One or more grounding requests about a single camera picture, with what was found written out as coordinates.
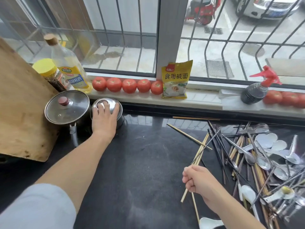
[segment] license plate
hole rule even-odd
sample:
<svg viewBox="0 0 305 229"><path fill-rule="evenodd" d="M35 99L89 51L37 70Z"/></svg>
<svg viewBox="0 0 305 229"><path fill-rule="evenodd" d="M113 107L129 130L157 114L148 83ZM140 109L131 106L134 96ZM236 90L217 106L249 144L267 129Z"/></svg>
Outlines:
<svg viewBox="0 0 305 229"><path fill-rule="evenodd" d="M280 12L280 11L271 11L268 15L270 17L279 17L279 16L282 16L284 15L285 12Z"/></svg>

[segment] person's right hand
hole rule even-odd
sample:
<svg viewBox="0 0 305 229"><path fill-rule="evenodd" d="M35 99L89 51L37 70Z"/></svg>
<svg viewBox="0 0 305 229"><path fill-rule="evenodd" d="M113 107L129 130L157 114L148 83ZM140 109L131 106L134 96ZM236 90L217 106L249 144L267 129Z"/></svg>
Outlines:
<svg viewBox="0 0 305 229"><path fill-rule="evenodd" d="M116 132L116 118L119 113L120 106L115 104L112 114L107 101L103 102L104 107L98 104L98 108L93 109L92 131L98 138L110 143Z"/></svg>
<svg viewBox="0 0 305 229"><path fill-rule="evenodd" d="M206 205L217 213L219 207L221 207L221 199L229 193L208 169L199 165L190 165L184 168L182 175L185 188L190 192L200 194Z"/></svg>

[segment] bottle label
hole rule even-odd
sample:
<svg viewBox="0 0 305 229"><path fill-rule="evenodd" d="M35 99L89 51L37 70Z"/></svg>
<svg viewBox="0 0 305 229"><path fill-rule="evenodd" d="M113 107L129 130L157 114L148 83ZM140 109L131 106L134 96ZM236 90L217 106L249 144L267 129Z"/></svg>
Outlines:
<svg viewBox="0 0 305 229"><path fill-rule="evenodd" d="M78 70L77 66L68 67L68 66L61 66L58 68L69 80L70 84L74 88L88 88L87 82L81 76L80 71Z"/></svg>

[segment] forearm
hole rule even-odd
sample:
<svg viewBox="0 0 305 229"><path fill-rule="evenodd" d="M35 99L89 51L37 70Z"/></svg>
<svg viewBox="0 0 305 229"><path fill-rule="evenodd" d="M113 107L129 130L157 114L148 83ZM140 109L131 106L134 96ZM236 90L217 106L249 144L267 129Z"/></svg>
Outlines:
<svg viewBox="0 0 305 229"><path fill-rule="evenodd" d="M108 144L109 141L93 134L88 140L55 163L36 183L49 183L62 188L78 212L99 160Z"/></svg>
<svg viewBox="0 0 305 229"><path fill-rule="evenodd" d="M230 194L221 196L217 214L227 229L265 229L265 227L248 212Z"/></svg>

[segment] vinegar bottle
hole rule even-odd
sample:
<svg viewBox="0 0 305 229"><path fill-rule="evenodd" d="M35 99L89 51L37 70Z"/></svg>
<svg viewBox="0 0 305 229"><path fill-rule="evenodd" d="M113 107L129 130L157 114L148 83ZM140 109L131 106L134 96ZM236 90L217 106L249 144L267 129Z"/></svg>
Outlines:
<svg viewBox="0 0 305 229"><path fill-rule="evenodd" d="M266 79L261 83L251 84L242 91L240 98L245 104L254 104L262 100L267 95L268 87L271 84L282 84L277 74L271 68L264 66L263 69L262 72L251 75L250 77L263 76Z"/></svg>
<svg viewBox="0 0 305 229"><path fill-rule="evenodd" d="M76 90L89 93L92 90L92 84L88 81L88 76L76 55L61 46L54 34L46 34L44 39L51 46L53 62L66 79Z"/></svg>

